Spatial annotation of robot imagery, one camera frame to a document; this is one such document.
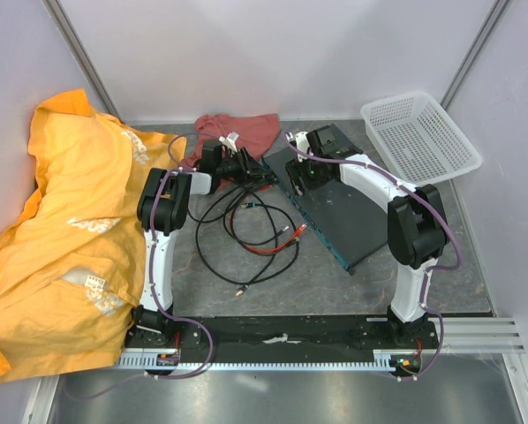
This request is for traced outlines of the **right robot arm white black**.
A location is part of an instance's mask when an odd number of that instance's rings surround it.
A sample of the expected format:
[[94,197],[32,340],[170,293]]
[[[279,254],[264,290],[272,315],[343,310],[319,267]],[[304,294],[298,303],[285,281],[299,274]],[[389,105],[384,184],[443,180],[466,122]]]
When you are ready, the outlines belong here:
[[393,346],[408,346],[427,322],[427,291],[449,242],[440,192],[432,185],[408,183],[356,148],[342,146],[329,126],[288,132],[285,139],[297,155],[286,164],[295,194],[337,181],[362,193],[387,214],[388,248],[398,267],[385,333]]

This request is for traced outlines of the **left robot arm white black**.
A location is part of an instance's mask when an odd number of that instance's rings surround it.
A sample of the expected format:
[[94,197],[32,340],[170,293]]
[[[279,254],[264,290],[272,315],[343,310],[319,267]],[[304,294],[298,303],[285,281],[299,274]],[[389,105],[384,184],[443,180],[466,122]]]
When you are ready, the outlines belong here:
[[135,330],[156,347],[168,346],[176,334],[168,317],[173,307],[171,275],[190,197],[215,193],[225,179],[240,182],[260,175],[259,164],[238,144],[238,138],[232,132],[206,141],[191,168],[153,168],[148,173],[137,207],[147,249],[145,283],[132,318]]

